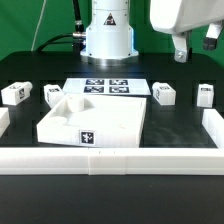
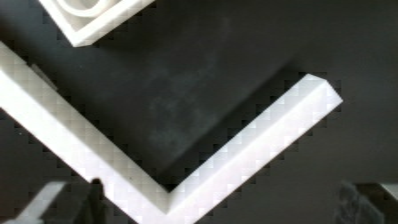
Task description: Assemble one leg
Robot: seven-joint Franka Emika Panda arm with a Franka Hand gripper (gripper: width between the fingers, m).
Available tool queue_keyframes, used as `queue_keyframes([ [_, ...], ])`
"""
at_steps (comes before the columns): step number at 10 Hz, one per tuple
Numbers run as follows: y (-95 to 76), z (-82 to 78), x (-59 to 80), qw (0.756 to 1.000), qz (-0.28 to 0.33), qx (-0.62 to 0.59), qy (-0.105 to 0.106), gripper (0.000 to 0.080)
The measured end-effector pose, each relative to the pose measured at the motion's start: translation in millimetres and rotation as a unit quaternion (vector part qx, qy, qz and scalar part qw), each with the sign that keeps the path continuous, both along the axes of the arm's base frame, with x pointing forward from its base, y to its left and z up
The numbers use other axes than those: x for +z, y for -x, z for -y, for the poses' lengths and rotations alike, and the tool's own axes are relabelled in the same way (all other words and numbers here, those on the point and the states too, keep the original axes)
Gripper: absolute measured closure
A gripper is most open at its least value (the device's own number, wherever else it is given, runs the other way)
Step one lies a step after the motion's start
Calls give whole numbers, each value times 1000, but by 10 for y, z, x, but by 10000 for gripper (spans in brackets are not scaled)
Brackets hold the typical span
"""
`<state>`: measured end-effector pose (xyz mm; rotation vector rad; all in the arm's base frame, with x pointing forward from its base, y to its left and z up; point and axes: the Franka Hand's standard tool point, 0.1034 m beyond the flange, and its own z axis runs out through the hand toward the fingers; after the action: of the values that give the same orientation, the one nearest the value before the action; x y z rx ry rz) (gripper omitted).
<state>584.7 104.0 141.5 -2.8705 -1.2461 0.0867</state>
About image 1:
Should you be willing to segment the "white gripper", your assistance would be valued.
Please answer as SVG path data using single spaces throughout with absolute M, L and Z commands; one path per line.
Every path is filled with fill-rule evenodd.
M 203 39 L 203 49 L 213 51 L 217 48 L 224 30 L 224 21 L 221 20 L 224 20 L 224 0 L 150 1 L 152 27 L 158 32 L 173 34 L 174 59 L 180 63 L 185 63 L 189 57 L 189 30 L 211 23 Z

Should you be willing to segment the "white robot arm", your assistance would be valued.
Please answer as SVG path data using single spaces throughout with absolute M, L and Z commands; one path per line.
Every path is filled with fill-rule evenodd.
M 92 0 L 92 21 L 86 28 L 86 45 L 81 51 L 85 61 L 107 65 L 138 56 L 129 25 L 129 6 L 130 0 Z M 150 0 L 149 19 L 154 30 L 172 36 L 174 59 L 185 63 L 193 29 L 207 26 L 203 48 L 217 47 L 224 30 L 224 0 Z

